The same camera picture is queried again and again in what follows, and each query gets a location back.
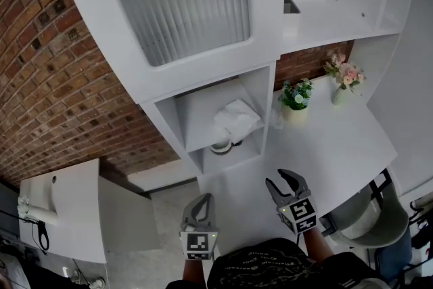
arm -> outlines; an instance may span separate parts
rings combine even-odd
[[[317,227],[304,232],[304,240],[309,257],[312,260],[321,263],[326,258],[334,255]]]
[[[185,260],[182,279],[184,281],[190,281],[202,286],[203,288],[206,288],[202,262],[199,260]]]
[[[6,277],[5,269],[2,270],[0,270],[0,289],[12,289],[12,284],[9,281],[9,279]]]

wall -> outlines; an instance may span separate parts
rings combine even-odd
[[[0,210],[11,215],[18,216],[18,193],[0,183]],[[14,235],[20,235],[18,220],[0,213],[0,232],[7,231]]]
[[[323,74],[353,42],[283,55],[285,79]],[[0,0],[0,178],[28,177],[94,158],[128,174],[177,159],[126,93],[74,0]]]
[[[346,59],[350,57],[353,43],[355,41],[343,41],[341,43],[331,43],[329,45],[318,46],[301,51],[283,54],[277,61],[275,71],[274,91],[283,87],[285,80],[297,83],[302,78],[314,79],[323,76],[324,63],[331,58],[334,53],[343,53]]]
[[[432,4],[412,0],[394,57],[368,104],[397,150],[390,168],[402,193],[433,177]]]

small bowl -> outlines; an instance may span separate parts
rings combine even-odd
[[[229,152],[231,149],[231,141],[225,140],[222,142],[217,142],[211,145],[210,150],[218,155],[223,155]]]

black strap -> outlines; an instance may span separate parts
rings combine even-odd
[[[38,221],[37,225],[38,225],[38,234],[39,234],[39,244],[41,245],[41,248],[43,250],[48,250],[49,238],[48,238],[47,228],[45,227],[45,223],[42,221]],[[45,243],[47,244],[46,246],[44,246],[42,243],[42,236],[45,238]]]

white wall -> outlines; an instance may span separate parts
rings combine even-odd
[[[0,183],[0,210],[18,216],[18,193]],[[20,235],[18,220],[0,213],[0,229],[14,235]]]
[[[368,103],[398,152],[390,168],[401,193],[433,178],[432,73],[433,0],[412,0],[395,55]]]

